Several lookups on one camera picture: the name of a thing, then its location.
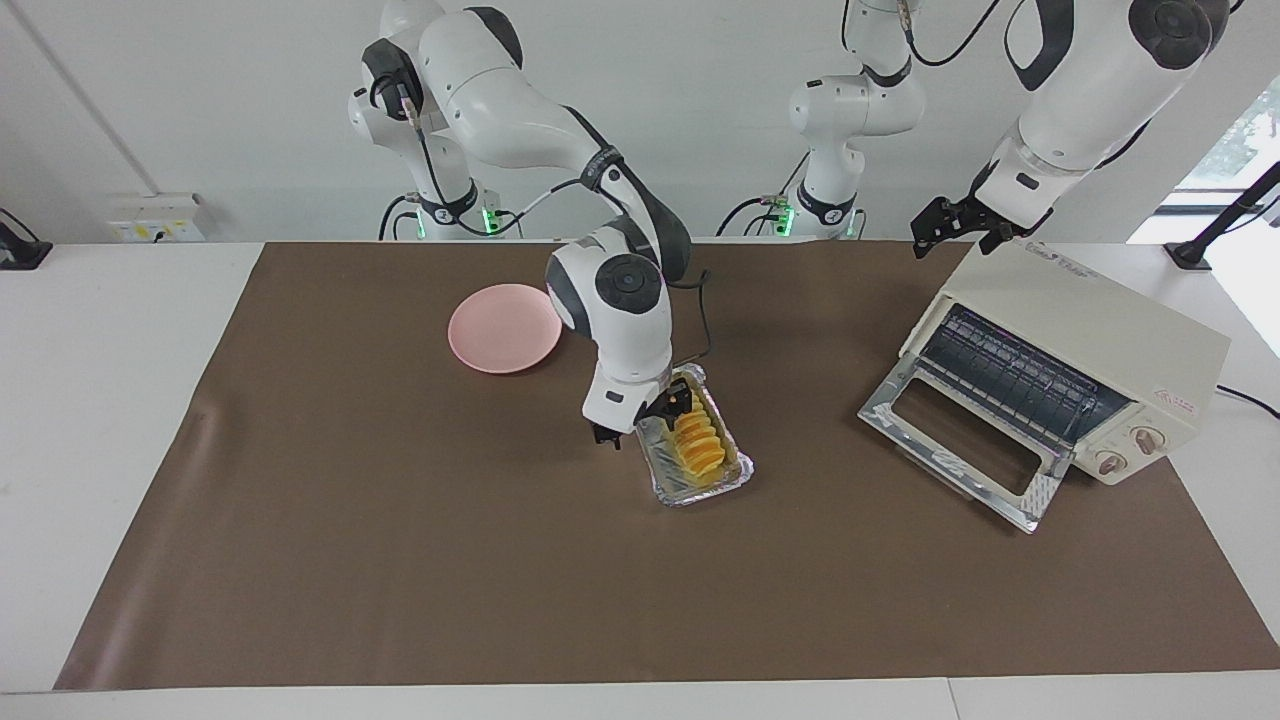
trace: window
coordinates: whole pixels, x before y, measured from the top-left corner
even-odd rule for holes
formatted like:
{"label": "window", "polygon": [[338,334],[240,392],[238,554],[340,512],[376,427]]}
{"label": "window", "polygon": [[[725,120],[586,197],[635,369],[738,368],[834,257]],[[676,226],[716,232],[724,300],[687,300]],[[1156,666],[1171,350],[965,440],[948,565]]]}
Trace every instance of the window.
{"label": "window", "polygon": [[1216,214],[1280,160],[1280,78],[1235,120],[1161,206],[1162,214],[1193,208]]}

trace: wall socket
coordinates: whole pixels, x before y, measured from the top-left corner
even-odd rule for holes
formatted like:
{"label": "wall socket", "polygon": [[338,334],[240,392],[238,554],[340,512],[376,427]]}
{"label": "wall socket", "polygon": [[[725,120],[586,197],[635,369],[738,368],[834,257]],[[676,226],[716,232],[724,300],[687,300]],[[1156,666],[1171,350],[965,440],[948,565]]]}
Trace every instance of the wall socket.
{"label": "wall socket", "polygon": [[206,242],[206,220],[192,193],[115,196],[111,205],[111,233],[120,242]]}

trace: foil tray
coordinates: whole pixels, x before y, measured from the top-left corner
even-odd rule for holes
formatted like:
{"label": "foil tray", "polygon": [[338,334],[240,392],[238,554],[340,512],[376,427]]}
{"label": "foil tray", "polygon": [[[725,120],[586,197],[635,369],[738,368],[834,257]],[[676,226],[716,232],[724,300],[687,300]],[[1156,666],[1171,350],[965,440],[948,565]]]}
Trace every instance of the foil tray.
{"label": "foil tray", "polygon": [[685,507],[746,484],[755,473],[755,464],[737,447],[728,432],[716,400],[707,389],[707,370],[700,365],[681,365],[672,372],[672,382],[684,379],[701,400],[716,433],[724,445],[724,465],[718,475],[696,478],[681,465],[671,430],[660,418],[645,418],[636,425],[636,438],[653,478],[653,493],[668,507]]}

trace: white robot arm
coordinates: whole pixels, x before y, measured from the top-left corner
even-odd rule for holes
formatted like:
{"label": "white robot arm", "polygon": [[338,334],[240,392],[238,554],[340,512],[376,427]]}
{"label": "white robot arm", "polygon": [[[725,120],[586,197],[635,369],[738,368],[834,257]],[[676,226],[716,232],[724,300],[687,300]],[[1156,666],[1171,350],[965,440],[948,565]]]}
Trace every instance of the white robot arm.
{"label": "white robot arm", "polygon": [[1079,33],[1074,0],[1028,1],[1019,13],[1006,50],[1034,92],[1030,105],[968,197],[938,197],[911,223],[918,258],[972,232],[987,233],[980,245],[991,252],[1038,229],[1187,85],[1230,9],[1228,0],[1124,0],[1089,33]]}
{"label": "white robot arm", "polygon": [[[908,0],[905,12],[922,5]],[[791,124],[809,141],[809,168],[788,190],[794,234],[844,234],[867,165],[850,142],[908,132],[924,115],[924,88],[911,74],[897,0],[855,0],[845,45],[861,60],[860,74],[822,77],[791,96]]]}
{"label": "white robot arm", "polygon": [[689,268],[691,242],[684,223],[586,118],[529,83],[521,72],[520,40],[500,12],[445,13],[434,0],[392,5],[389,14],[406,18],[398,32],[419,36],[416,54],[407,70],[389,63],[380,83],[379,73],[372,73],[370,95],[381,95],[392,109],[389,119],[415,128],[429,187],[444,190],[442,154],[428,145],[425,128],[419,129],[421,118],[433,129],[449,127],[465,155],[483,163],[571,170],[620,213],[589,237],[557,250],[547,273],[552,304],[566,325],[599,347],[582,406],[596,441],[616,442],[646,415],[678,411],[687,397],[671,392],[667,283],[680,281]]}
{"label": "white robot arm", "polygon": [[[387,147],[408,165],[417,187],[419,222],[429,240],[475,237],[466,227],[493,231],[498,199],[471,178],[467,158],[453,140],[435,133],[448,127],[438,108],[413,108],[426,124],[426,142],[434,160],[435,182],[417,140],[415,123],[408,122],[401,104],[403,86],[410,97],[425,105],[421,81],[413,70],[413,54],[426,26],[443,13],[439,5],[396,0],[383,9],[380,37],[365,50],[365,85],[347,101],[347,114],[365,140]],[[442,197],[456,199],[452,202]]]}

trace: oven knob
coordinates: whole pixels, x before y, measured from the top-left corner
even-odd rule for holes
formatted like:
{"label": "oven knob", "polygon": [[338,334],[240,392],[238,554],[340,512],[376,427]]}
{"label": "oven knob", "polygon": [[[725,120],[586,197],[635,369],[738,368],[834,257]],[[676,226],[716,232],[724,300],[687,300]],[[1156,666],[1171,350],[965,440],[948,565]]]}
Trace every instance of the oven knob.
{"label": "oven knob", "polygon": [[1129,466],[1129,461],[1115,452],[1100,452],[1098,454],[1098,474],[1102,477],[1114,475],[1116,473],[1124,471]]}
{"label": "oven knob", "polygon": [[1138,450],[1143,455],[1155,455],[1165,448],[1165,436],[1152,428],[1135,428],[1133,442],[1138,445]]}

